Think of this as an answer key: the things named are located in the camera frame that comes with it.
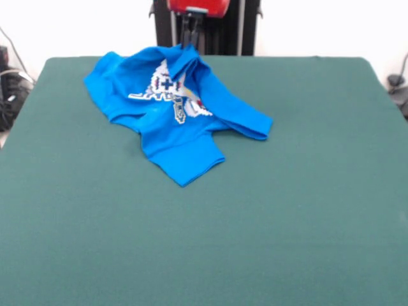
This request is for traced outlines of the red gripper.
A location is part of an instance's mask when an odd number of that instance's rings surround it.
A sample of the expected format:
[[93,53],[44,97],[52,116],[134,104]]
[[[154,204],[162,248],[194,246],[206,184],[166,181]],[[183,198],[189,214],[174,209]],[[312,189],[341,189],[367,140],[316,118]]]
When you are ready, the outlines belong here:
[[209,17],[223,18],[230,0],[168,0],[170,11],[185,14],[182,16],[180,43],[186,48],[190,43],[197,49],[200,40],[203,15],[191,15],[190,13],[202,13]]

